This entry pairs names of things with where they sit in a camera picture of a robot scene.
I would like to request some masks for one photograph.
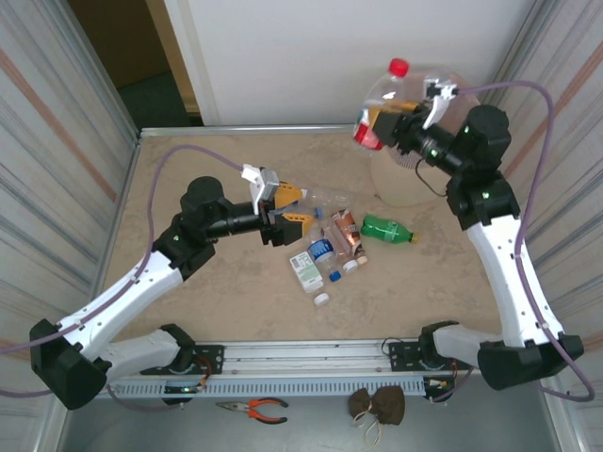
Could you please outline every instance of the pliers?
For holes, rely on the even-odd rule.
[[[280,405],[283,408],[287,408],[289,406],[288,403],[281,400],[280,398],[274,397],[266,397],[260,398],[259,400],[250,400],[248,403],[245,402],[219,402],[216,405],[226,410],[230,410],[231,412],[246,412],[247,415],[253,419],[257,419],[258,421],[269,424],[272,426],[276,426],[277,424],[282,424],[286,422],[286,417],[266,417],[254,408],[259,407],[261,405]]]

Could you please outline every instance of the bottle cap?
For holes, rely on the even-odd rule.
[[[352,273],[356,268],[358,268],[358,263],[356,261],[349,261],[343,265],[343,271],[346,273]]]
[[[329,297],[329,294],[316,295],[314,298],[314,304],[317,306],[324,306],[329,302],[330,299],[331,297]]]
[[[402,58],[394,58],[389,63],[389,73],[396,77],[403,77],[408,73],[410,65],[408,61]]]
[[[339,281],[341,279],[341,273],[339,273],[338,271],[334,271],[329,275],[329,279],[331,280],[331,283]]]

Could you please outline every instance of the doorway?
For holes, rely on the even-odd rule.
[[[163,0],[68,3],[138,129],[203,125]]]

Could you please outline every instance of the metal floor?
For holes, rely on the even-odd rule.
[[[223,400],[196,399],[183,411],[162,413],[131,412],[111,400],[95,400],[68,415],[58,450],[353,452],[365,448],[365,430],[351,426],[347,397],[290,397],[288,409],[262,407],[267,415],[286,412],[289,420],[280,426],[267,426],[214,405]],[[373,450],[554,452],[560,448],[541,394],[528,386],[495,392],[476,376],[447,406],[407,397],[401,425],[384,426],[382,440]]]

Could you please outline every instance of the cable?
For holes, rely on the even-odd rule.
[[[450,367],[452,367],[452,380],[456,383],[456,378],[459,376],[459,365],[456,360],[450,360]]]
[[[211,377],[211,374],[213,374],[214,372],[211,368],[211,362],[209,362],[209,360],[204,356],[198,356],[196,361],[199,367],[203,368],[203,364],[205,364],[205,367],[207,367],[207,372],[201,378],[201,381],[199,381],[199,387],[203,389],[205,387],[205,384],[207,383],[207,380],[209,379],[209,377]]]
[[[429,185],[429,183],[428,183],[428,182],[427,182],[425,179],[423,179],[423,177],[422,177],[422,176],[421,176],[421,175],[418,173],[418,166],[419,166],[419,165],[421,164],[421,162],[422,162],[422,161],[424,161],[424,160],[425,160],[424,158],[421,158],[421,159],[420,159],[420,160],[418,160],[418,161],[416,162],[416,164],[415,164],[415,174],[416,174],[416,177],[418,177],[419,181],[421,181],[423,184],[425,184],[425,185],[427,186],[427,188],[428,188],[429,190],[431,190],[431,191],[432,191],[432,193],[433,193],[435,196],[439,196],[440,198],[445,198],[445,197],[446,197],[446,193],[445,193],[445,194],[442,194],[442,193],[438,193],[437,191],[435,191],[435,190],[433,189],[433,187],[432,187],[432,186],[430,186],[430,185]]]
[[[149,259],[151,258],[151,252],[153,249],[153,241],[155,238],[155,225],[153,223],[153,199],[155,197],[155,190],[157,188],[157,183],[159,181],[159,174],[161,173],[161,170],[163,169],[163,166],[165,165],[168,158],[170,158],[174,153],[184,150],[184,149],[190,149],[192,151],[204,153],[206,155],[209,155],[210,157],[216,158],[223,164],[225,164],[235,170],[243,171],[243,167],[241,167],[237,163],[233,162],[232,160],[229,160],[228,158],[226,158],[218,153],[215,153],[213,151],[210,151],[209,149],[206,149],[202,146],[196,146],[194,144],[180,144],[178,146],[174,146],[173,148],[169,149],[166,153],[164,153],[155,168],[155,173],[154,173],[153,179],[151,181],[151,188],[149,190],[149,196],[147,198],[146,210],[147,210],[147,223],[149,225],[149,235],[148,235],[148,239],[147,239],[147,248],[144,252],[144,256],[142,257],[142,261],[140,261],[139,269],[134,273],[134,278],[129,280],[113,297],[111,297],[110,299],[105,301],[98,308],[94,309],[86,316],[82,317],[81,325],[88,323],[95,316],[100,314],[102,311],[104,311],[106,308],[108,308],[113,303],[115,303],[118,299],[120,299],[123,296],[123,294],[125,294],[130,289],[130,287],[132,287],[134,285],[135,281],[139,278],[139,276],[142,274],[145,267],[149,263]],[[64,330],[57,331],[53,334],[49,334],[48,336],[41,337],[40,339],[36,339],[34,341],[25,342],[22,344],[15,344],[14,346],[10,346],[10,347],[0,348],[0,355],[7,355],[9,353],[15,353],[17,351],[21,351],[21,350],[24,350],[27,348],[32,348],[32,347],[36,347],[36,346],[41,346],[42,344],[47,344],[60,337],[63,337],[66,334],[69,334],[70,332],[76,330],[77,328],[80,328],[81,325],[73,324],[73,325],[65,328]],[[37,393],[12,393],[10,391],[0,390],[0,396],[5,396],[5,397],[23,398],[23,397],[28,397],[28,396],[32,396],[32,397],[33,396],[45,396],[45,394],[38,394],[38,395],[33,395],[33,394],[37,394]]]
[[[469,370],[467,370],[467,373],[464,374],[464,377],[462,377],[458,383],[455,383],[454,387],[450,391],[443,393],[441,396],[439,395],[436,398],[430,397],[430,401],[431,402],[439,402],[440,400],[444,400],[448,396],[452,396],[456,392],[457,389],[459,389],[461,386],[463,386],[465,383],[467,383],[469,381],[469,376],[472,373],[473,373],[473,367],[469,367]]]
[[[370,414],[370,410],[373,408],[373,402],[368,402],[368,408],[363,411],[363,412],[359,412],[358,414],[356,414],[354,416],[354,419],[351,421],[351,424],[353,426],[355,426],[356,428],[362,428],[365,426],[365,424],[367,423],[367,420],[365,419],[365,421],[363,421],[362,424],[360,425],[356,425],[356,423],[362,419],[363,417],[365,417],[366,414]],[[375,436],[375,439],[373,440],[372,444],[368,442],[368,433],[375,427],[377,426],[377,436]],[[370,425],[369,428],[367,428],[367,431],[365,431],[365,446],[367,447],[366,449],[363,449],[361,452],[367,452],[369,450],[371,450],[373,447],[376,447],[379,442],[381,441],[381,436],[383,433],[383,425],[381,422],[379,422],[379,419],[375,419],[375,421]]]
[[[385,339],[383,339],[383,342],[381,342],[381,353],[383,355],[385,355],[387,358],[391,359],[391,356],[389,353],[387,353],[385,350],[383,350],[383,347],[385,347],[385,343],[387,341],[398,341],[398,342],[404,342],[401,339],[397,338],[397,337],[386,337]]]
[[[511,82],[500,82],[493,83],[490,85],[484,85],[482,87],[475,88],[464,88],[459,89],[459,94],[476,94],[478,92],[487,91],[490,89],[500,89],[500,88],[513,88],[513,87],[527,87],[536,89],[540,92],[546,101],[546,107],[548,109],[547,121],[546,121],[546,133],[545,133],[545,141],[543,143],[542,151],[540,152],[540,157],[538,159],[538,164],[536,165],[536,171],[534,172],[534,178],[530,187],[530,194],[528,195],[528,203],[526,204],[526,212],[524,213],[523,219],[519,226],[519,231],[517,232],[517,237],[515,239],[515,249],[514,249],[514,260],[515,265],[517,266],[517,272],[519,273],[519,279],[521,280],[521,284],[524,287],[524,291],[526,292],[526,297],[528,298],[528,302],[530,303],[531,309],[534,311],[534,315],[536,315],[536,319],[538,323],[541,325],[543,332],[545,333],[546,338],[550,341],[550,343],[555,347],[555,349],[559,352],[562,358],[565,360],[567,365],[574,371],[576,376],[582,382],[586,390],[588,391],[588,395],[569,395],[566,393],[562,393],[559,391],[553,391],[552,389],[545,388],[540,385],[539,389],[547,394],[552,396],[560,397],[565,400],[572,400],[574,402],[590,402],[595,399],[595,388],[593,384],[588,381],[586,375],[582,372],[582,370],[578,367],[576,362],[572,360],[572,357],[565,351],[562,345],[559,343],[557,338],[553,335],[553,333],[548,328],[548,325],[543,317],[543,313],[540,311],[538,307],[538,302],[534,297],[534,294],[531,291],[530,282],[528,281],[528,277],[526,276],[526,270],[524,269],[524,265],[521,259],[521,246],[524,243],[524,239],[526,238],[526,232],[530,225],[531,212],[534,207],[534,200],[536,198],[536,190],[538,189],[538,185],[540,184],[540,178],[543,172],[543,168],[545,166],[546,157],[550,151],[551,147],[551,137],[553,133],[553,125],[555,122],[555,105],[553,104],[553,100],[548,93],[548,91],[542,85],[534,82],[529,82],[525,80],[515,80]]]
[[[113,388],[111,388],[111,386],[109,385],[106,386],[106,391],[109,393],[113,400],[122,405],[124,408],[132,410],[134,412],[168,412],[170,410],[175,410],[176,408],[182,407],[182,404],[165,405],[163,407],[145,407],[143,405],[139,405],[138,403],[126,402],[125,400],[121,400],[119,397],[117,397],[117,395],[113,392]]]
[[[31,397],[41,397],[48,396],[53,392],[50,389],[46,389],[44,391],[35,391],[31,393],[13,393],[12,391],[6,391],[4,389],[0,389],[0,396],[2,397],[12,397],[12,398],[31,398]]]

